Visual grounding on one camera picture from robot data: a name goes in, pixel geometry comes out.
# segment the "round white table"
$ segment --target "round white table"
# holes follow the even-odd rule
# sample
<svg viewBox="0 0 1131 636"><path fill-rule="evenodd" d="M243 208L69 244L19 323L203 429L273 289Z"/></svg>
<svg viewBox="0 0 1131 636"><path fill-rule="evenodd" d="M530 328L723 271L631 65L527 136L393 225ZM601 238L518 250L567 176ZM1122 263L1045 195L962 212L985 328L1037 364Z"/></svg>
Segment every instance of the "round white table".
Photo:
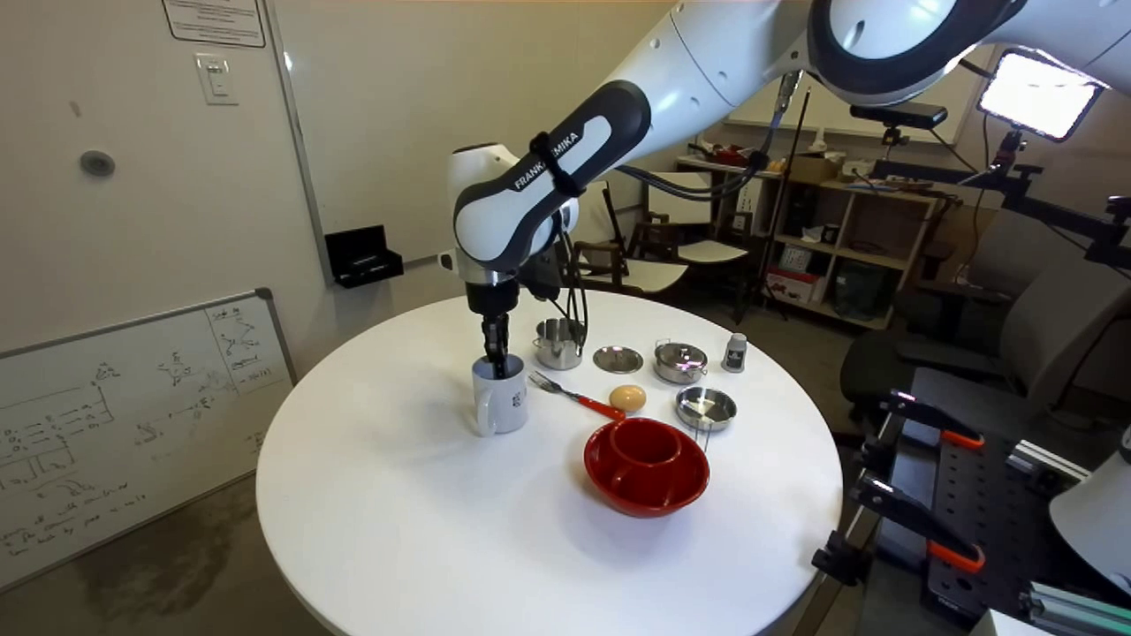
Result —
<svg viewBox="0 0 1131 636"><path fill-rule="evenodd" d="M511 311L527 371L535 327L552 315L530 297ZM723 390L739 417L707 442L701 502L631 519L584 479L601 414L530 386L527 429L469 432L479 327L463 297L362 333L287 396L260 447L258 519L283 578L343 632L748 636L770 626L812 581L808 560L841 517L841 461L794 379L756 346L746 371L723 371L723 328L614 294L589 294L588 362L552 379L598 399L647 386L644 414L674 426L677 390L649 364L609 374L589 358L637 346L649 362L667 341L707 350L701 386Z"/></svg>

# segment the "wall sign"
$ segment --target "wall sign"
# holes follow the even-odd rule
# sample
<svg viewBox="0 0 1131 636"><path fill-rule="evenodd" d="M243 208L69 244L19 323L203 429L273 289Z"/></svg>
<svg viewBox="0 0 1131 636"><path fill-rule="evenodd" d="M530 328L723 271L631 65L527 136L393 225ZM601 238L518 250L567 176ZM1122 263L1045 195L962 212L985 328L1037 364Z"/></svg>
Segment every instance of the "wall sign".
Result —
<svg viewBox="0 0 1131 636"><path fill-rule="evenodd" d="M174 40L260 50L258 0L161 0Z"/></svg>

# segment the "small metal bowl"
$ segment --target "small metal bowl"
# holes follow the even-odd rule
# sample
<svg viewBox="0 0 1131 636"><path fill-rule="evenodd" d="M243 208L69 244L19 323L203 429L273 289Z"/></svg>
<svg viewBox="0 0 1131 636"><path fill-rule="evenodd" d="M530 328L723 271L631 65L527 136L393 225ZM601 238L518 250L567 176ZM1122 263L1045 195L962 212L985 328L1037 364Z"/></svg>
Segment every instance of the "small metal bowl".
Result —
<svg viewBox="0 0 1131 636"><path fill-rule="evenodd" d="M689 342L662 342L653 371L673 386L694 386L707 371L707 355Z"/></svg>
<svg viewBox="0 0 1131 636"><path fill-rule="evenodd" d="M734 421L739 406L719 390L683 390L674 396L674 417L697 432L719 434Z"/></svg>
<svg viewBox="0 0 1131 636"><path fill-rule="evenodd" d="M594 350L594 364L613 374L631 374L644 367L644 358L631 346L601 346Z"/></svg>

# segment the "salt shaker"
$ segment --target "salt shaker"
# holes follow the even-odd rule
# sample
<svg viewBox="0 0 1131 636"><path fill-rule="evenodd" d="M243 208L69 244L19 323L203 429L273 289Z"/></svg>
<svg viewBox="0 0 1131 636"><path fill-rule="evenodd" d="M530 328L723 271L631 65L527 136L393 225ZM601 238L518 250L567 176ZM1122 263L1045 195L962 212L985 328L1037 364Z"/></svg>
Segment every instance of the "salt shaker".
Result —
<svg viewBox="0 0 1131 636"><path fill-rule="evenodd" d="M746 364L746 333L730 333L727 355L720 358L720 367L743 371L743 364Z"/></svg>

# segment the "metal cup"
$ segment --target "metal cup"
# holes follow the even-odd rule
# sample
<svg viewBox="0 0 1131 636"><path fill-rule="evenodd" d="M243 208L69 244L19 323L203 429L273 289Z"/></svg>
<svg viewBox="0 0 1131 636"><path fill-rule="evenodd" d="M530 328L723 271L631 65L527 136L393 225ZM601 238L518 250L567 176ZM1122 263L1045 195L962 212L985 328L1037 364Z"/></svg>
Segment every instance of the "metal cup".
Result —
<svg viewBox="0 0 1131 636"><path fill-rule="evenodd" d="M567 371L578 364L588 333L578 323L547 318L537 323L537 364L552 371Z"/></svg>

